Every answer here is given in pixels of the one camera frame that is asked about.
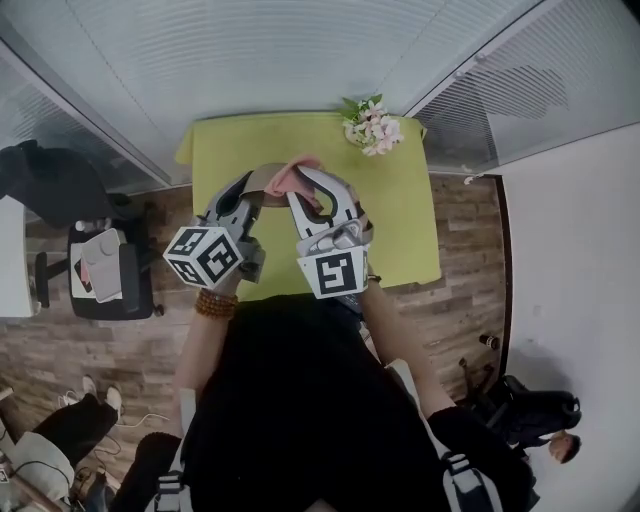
desk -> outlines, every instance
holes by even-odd
[[[440,277],[438,239],[422,147],[423,128],[399,118],[404,142],[386,155],[367,157],[344,138],[340,115],[330,112],[259,114],[196,122],[176,160],[193,169],[193,210],[204,212],[231,179],[304,153],[351,183],[375,226],[370,261],[383,285],[428,283]],[[260,284],[243,281],[238,296],[257,300],[308,293],[296,263],[295,230],[288,208],[263,208],[251,231],[266,251]]]
[[[26,260],[24,206],[0,199],[0,317],[34,315]]]

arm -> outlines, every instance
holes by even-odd
[[[431,367],[429,355],[421,346],[415,325],[400,316],[378,283],[369,282],[369,287],[360,295],[360,305],[382,363],[387,365],[402,359],[409,365],[424,417],[454,407]]]
[[[232,297],[238,288],[241,274],[231,275],[216,289],[217,295]],[[187,340],[182,347],[173,377],[173,403],[171,412],[172,434],[182,437],[180,426],[180,390],[193,389],[198,399],[207,382],[218,367],[230,318],[209,318],[194,312]]]

shoe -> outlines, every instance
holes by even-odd
[[[85,395],[93,395],[98,398],[98,388],[96,388],[96,383],[88,375],[82,377],[82,391],[84,391]]]
[[[109,386],[109,389],[107,389],[105,403],[117,411],[119,420],[122,412],[122,395],[114,386]]]

black chair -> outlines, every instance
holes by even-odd
[[[47,254],[36,256],[36,296],[49,307],[49,279],[69,271],[69,290],[74,313],[92,320],[134,320],[162,315],[153,303],[149,266],[160,254],[150,247],[146,214],[152,205],[138,207],[123,194],[108,194],[91,164],[69,149],[43,149],[30,140],[0,150],[0,198],[13,197],[54,228],[69,227],[67,258],[47,264]],[[70,265],[73,244],[84,243],[101,231],[75,229],[76,221],[112,219],[127,243],[120,246],[122,299],[98,303],[73,297]]]
[[[491,430],[516,444],[518,437],[543,436],[574,428],[582,418],[580,401],[568,391],[530,391],[513,375],[503,375],[485,391],[493,370],[485,367],[485,378],[473,386],[464,360],[467,397],[459,405],[472,410]]]

black shirt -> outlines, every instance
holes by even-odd
[[[456,407],[429,424],[494,480],[505,512],[526,510],[531,471],[503,441]],[[144,510],[155,487],[142,492],[142,479],[168,469],[150,461],[159,445],[177,445],[163,439],[141,443],[112,511]],[[303,511],[318,499],[338,511],[449,510],[416,408],[334,301],[274,297],[239,308],[183,457],[196,512]]]

